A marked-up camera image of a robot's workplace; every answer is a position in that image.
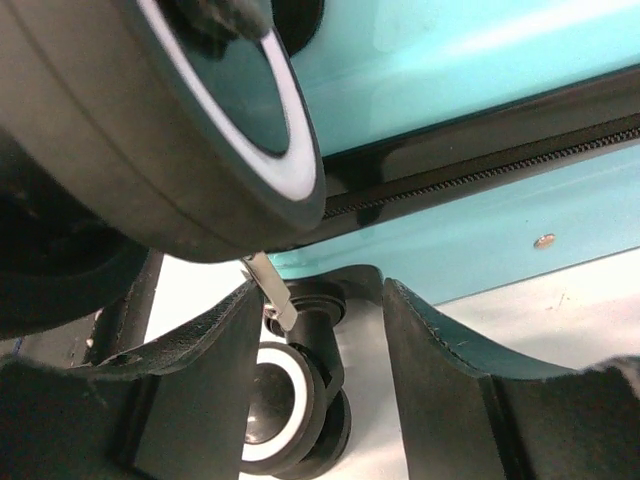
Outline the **silver zipper pull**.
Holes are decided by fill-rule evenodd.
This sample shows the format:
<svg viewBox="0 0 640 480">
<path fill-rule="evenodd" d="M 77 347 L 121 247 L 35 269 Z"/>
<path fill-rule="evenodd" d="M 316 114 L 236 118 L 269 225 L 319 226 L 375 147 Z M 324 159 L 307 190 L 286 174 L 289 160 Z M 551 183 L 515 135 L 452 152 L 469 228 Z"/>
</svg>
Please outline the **silver zipper pull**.
<svg viewBox="0 0 640 480">
<path fill-rule="evenodd" d="M 241 263 L 266 297 L 265 317 L 271 325 L 278 324 L 282 332 L 291 331 L 295 326 L 298 313 L 292 303 L 289 288 L 267 254 L 258 252 L 245 256 L 241 259 Z"/>
</svg>

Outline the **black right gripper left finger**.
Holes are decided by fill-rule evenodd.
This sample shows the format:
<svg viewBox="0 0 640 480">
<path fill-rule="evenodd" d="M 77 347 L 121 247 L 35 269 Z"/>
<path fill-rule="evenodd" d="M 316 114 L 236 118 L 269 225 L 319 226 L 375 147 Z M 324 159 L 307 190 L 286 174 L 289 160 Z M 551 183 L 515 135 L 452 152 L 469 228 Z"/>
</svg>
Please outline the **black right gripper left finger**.
<svg viewBox="0 0 640 480">
<path fill-rule="evenodd" d="M 97 366 L 1 359 L 5 479 L 235 479 L 263 300 L 211 310 Z"/>
</svg>

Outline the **pink and teal kids suitcase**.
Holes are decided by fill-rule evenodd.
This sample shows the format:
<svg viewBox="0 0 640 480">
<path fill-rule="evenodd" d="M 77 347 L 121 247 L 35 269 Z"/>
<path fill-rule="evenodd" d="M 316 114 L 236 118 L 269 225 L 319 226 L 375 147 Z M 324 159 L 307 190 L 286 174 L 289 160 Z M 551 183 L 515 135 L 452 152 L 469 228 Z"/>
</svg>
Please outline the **pink and teal kids suitcase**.
<svg viewBox="0 0 640 480">
<path fill-rule="evenodd" d="M 638 245 L 635 1 L 1 5 L 1 359 L 97 366 L 252 282 L 238 477 L 343 456 L 349 300 L 384 325 L 387 279 L 434 307 Z"/>
</svg>

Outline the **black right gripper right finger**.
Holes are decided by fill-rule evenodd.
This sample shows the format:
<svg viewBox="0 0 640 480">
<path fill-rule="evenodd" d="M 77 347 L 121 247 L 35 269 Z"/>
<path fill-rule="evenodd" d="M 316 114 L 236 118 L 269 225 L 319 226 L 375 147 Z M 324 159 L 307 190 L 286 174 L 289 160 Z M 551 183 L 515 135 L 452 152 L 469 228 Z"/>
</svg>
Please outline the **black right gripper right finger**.
<svg viewBox="0 0 640 480">
<path fill-rule="evenodd" d="M 413 479 L 635 479 L 639 360 L 583 369 L 506 348 L 402 283 L 384 326 Z"/>
</svg>

